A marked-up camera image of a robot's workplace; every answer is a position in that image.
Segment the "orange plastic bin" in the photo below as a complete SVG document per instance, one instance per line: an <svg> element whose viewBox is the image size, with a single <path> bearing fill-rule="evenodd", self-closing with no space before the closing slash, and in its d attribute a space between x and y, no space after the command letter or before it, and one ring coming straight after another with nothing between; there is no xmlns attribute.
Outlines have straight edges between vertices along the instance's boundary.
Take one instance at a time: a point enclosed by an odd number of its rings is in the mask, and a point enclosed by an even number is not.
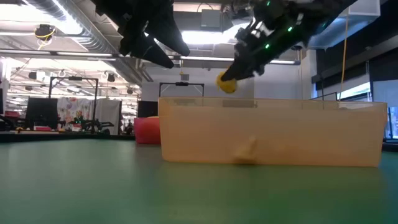
<svg viewBox="0 0 398 224"><path fill-rule="evenodd" d="M167 161L378 166L385 103L159 99Z"/></svg>

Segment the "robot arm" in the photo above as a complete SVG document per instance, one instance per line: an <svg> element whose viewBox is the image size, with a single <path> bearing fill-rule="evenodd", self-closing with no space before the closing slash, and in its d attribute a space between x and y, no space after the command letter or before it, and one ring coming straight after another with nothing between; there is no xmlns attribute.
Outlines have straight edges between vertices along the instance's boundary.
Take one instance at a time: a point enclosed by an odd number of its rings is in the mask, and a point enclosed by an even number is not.
<svg viewBox="0 0 398 224"><path fill-rule="evenodd" d="M217 84L233 93L236 81L264 73L264 66L291 46L321 33L356 0L314 0L296 3L263 0L252 4L254 19L236 34L234 62L220 74Z"/></svg>

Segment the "green table surface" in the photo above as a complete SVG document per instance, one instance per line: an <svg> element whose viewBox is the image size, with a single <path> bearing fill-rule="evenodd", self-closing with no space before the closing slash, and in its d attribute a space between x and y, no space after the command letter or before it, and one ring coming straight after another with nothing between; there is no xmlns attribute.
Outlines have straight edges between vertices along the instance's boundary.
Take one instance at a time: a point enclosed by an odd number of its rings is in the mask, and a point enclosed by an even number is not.
<svg viewBox="0 0 398 224"><path fill-rule="evenodd" d="M398 154L378 169L235 166L132 141L0 144L9 223L398 223Z"/></svg>

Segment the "ceiling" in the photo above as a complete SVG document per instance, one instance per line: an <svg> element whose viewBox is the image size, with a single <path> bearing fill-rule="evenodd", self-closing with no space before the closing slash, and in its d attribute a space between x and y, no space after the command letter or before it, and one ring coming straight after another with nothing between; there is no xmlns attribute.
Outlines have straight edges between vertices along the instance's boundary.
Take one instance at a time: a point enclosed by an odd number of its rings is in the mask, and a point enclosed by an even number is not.
<svg viewBox="0 0 398 224"><path fill-rule="evenodd" d="M88 22L93 25L94 31L103 35L106 41L113 46L114 49L119 48L119 42L122 39L120 34L117 32L118 27L109 20L106 16L99 16L95 13L95 5L90 0L72 0L79 13L83 13L88 19ZM202 1L202 3L196 0L178 0L174 4L174 18L178 28L183 32L183 37L186 37L184 32L201 30L201 10L202 9L213 9L219 10L222 4L227 1L220 0L208 0ZM227 36L227 40L232 40L228 44L226 43L207 43L202 44L188 44L191 50L190 56L206 56L206 57L228 57L232 58L234 55L233 38L239 27L232 25L228 18L222 17L222 27L224 31L223 38ZM78 35L65 35L60 29L57 29L51 43L44 45L43 42L39 41L33 34L34 30L39 24L51 24L55 27L60 25L59 21L54 21L48 14L43 14L39 11L32 10L29 6L25 5L1 5L0 7L0 48L2 49L24 49L24 50L54 50L54 51L68 51L68 52L87 52L87 49L79 44L76 40ZM2 32L7 32L12 35L4 35ZM172 52L166 46L159 44L168 55L173 55ZM297 52L288 50L280 56L280 59L284 60L297 60ZM128 75L137 73L136 60L133 58L123 59L131 69ZM98 78L100 87L113 86L112 91L101 89L99 91L100 96L124 96L128 86L133 86L135 83L127 82L124 74L118 74L118 71L112 66L112 63L97 61L97 60L62 60L62 59L42 59L42 58L14 58L8 60L12 65L11 73L11 92L13 93L37 93L46 94L48 93L48 87L33 87L33 90L27 91L23 86L18 84L32 84L32 85L48 85L47 80L32 80L28 77L29 72L44 72L46 75L56 74L64 71L66 76L79 76L87 78ZM226 69L230 63L228 62L203 62L203 61L190 61L184 62L185 68L197 68L198 71L205 68L207 70ZM159 75L161 72L167 72L163 68L160 68L153 63L144 63L143 69L146 68L146 73L149 76ZM170 70L169 73L174 73L176 70ZM105 73L115 73L115 82L109 83L106 79ZM151 77L148 77L145 72L139 73L141 78L152 81ZM67 85L84 85L91 86L92 83L83 81L81 83L75 83L72 81L65 80L64 83ZM136 101L141 94L139 88L134 89L135 99L130 101ZM58 86L53 91L54 94L70 94L65 92L64 86ZM87 88L84 92L79 94L91 96L94 93L94 89Z"/></svg>

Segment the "monitor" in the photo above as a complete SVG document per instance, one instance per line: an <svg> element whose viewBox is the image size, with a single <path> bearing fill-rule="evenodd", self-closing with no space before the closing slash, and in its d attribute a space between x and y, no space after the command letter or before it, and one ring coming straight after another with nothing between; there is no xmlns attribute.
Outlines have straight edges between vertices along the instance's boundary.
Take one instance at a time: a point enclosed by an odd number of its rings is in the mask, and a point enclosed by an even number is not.
<svg viewBox="0 0 398 224"><path fill-rule="evenodd" d="M25 127L48 126L56 129L58 124L57 99L29 98L25 117Z"/></svg>

